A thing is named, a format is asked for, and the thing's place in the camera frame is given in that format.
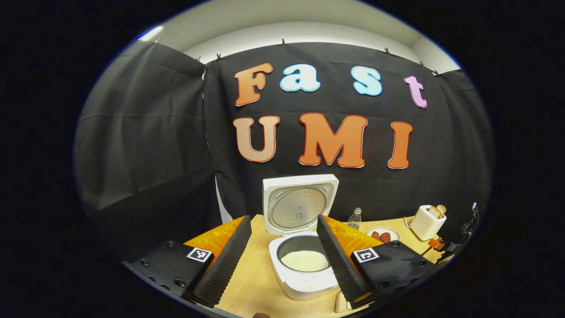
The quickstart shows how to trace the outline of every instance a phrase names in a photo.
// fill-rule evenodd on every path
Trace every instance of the screw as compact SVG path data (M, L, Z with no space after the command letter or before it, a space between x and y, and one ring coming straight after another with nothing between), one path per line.
M185 282L183 282L182 280L179 280L179 279L175 280L175 284L178 285L178 286L181 286L181 287L186 286Z

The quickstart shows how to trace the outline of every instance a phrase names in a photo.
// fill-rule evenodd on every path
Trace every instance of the ceiling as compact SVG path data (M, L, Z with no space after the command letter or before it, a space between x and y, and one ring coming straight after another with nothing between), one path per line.
M159 42L186 51L240 29L298 21L354 27L407 46L422 37L396 18L356 0L211 0L163 23Z

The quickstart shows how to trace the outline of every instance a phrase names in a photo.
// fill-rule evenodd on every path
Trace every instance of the pink letter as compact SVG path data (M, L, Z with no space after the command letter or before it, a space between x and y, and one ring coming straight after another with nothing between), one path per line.
M416 103L416 106L420 108L426 108L428 106L428 102L422 98L420 91L424 90L422 84L418 83L416 77L408 76L404 79L404 82L410 86L410 93L412 94L412 100Z

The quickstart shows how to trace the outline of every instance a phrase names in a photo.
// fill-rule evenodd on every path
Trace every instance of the orange letter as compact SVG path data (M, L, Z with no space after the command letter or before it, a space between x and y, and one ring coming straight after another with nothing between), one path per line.
M240 154L249 161L265 162L271 160L275 155L276 140L275 126L279 123L277 116L263 116L259 118L259 123L263 126L264 144L263 150L256 151L251 147L251 126L253 119L237 118L233 121L237 133L237 149Z
M408 136L412 132L412 125L393 122L390 127L394 131L394 149L388 166L391 169L404 169L408 167Z
M319 145L328 165L333 163L342 147L344 151L337 160L338 165L348 168L360 168L365 165L362 153L363 130L367 125L367 118L354 115L345 117L336 134L322 114L303 114L300 116L300 121L306 126L306 140L304 156L300 157L298 162L310 166L320 164L321 159L316 154Z
M240 91L236 99L236 106L243 106L258 101L261 95L255 93L253 86L263 89L265 87L265 74L260 72L270 73L272 71L273 67L269 63L264 63L236 73L234 77L237 79Z

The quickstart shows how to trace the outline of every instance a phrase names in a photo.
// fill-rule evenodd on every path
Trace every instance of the inner pot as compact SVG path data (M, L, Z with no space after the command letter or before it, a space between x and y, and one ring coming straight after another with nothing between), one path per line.
M288 240L282 242L279 245L279 249L277 250L277 257L279 258L279 261L281 261L281 259L283 257L285 257L288 253L298 252L298 251L318 252L318 253L321 253L322 255L324 255L325 259L328 260L328 256L324 252L324 248L322 247L322 245L320 243L320 239L317 236L313 236L313 235L299 235L299 236L296 236L296 237L289 238ZM325 270L325 269L329 268L329 261L328 261L328 266L326 266L325 268L322 268L322 269L319 269L319 270L314 270L314 271L311 271L311 272L304 272L302 270L296 270L294 268L288 267L282 261L281 261L281 263L282 263L282 265L286 266L287 268L290 268L290 269L292 269L296 272L302 272L302 273L314 273L314 272L319 272L321 270Z

